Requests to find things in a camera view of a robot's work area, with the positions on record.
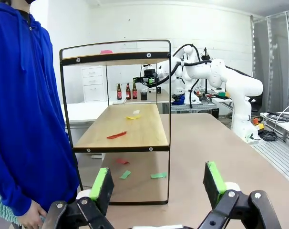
shelf top board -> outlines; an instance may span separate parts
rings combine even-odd
[[[140,116],[132,120],[127,117]],[[107,139],[127,131],[126,135]],[[156,104],[119,104],[109,106],[84,133],[74,150],[169,146]]]
[[[64,58],[62,60],[62,65],[68,66],[83,64],[114,66],[133,64],[155,64],[166,60],[169,60],[169,52],[121,52]]]

white cable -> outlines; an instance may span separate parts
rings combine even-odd
[[[276,130],[276,125],[277,125],[277,123],[278,123],[278,120],[280,119],[280,116],[282,116],[282,114],[285,113],[285,111],[288,110],[288,109],[289,109],[289,106],[288,106],[286,109],[284,109],[284,111],[281,112],[280,115],[278,116],[278,118],[277,118],[277,120],[276,120],[276,123],[275,123],[275,126],[274,126],[274,132],[275,132],[275,130]]]

beer bottle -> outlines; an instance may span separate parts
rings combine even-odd
[[[126,84],[126,99],[131,99],[131,89],[129,83]]]
[[[120,83],[117,85],[117,99],[121,100],[122,99],[122,92],[120,88]]]
[[[137,99],[137,88],[135,82],[133,83],[133,99]]]

blue hoodie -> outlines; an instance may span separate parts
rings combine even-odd
[[[48,211],[78,187],[48,32],[0,3],[0,195],[16,216]]]

white drawer cabinet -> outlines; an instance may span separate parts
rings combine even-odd
[[[85,102],[107,101],[105,66],[83,68],[82,80]]]

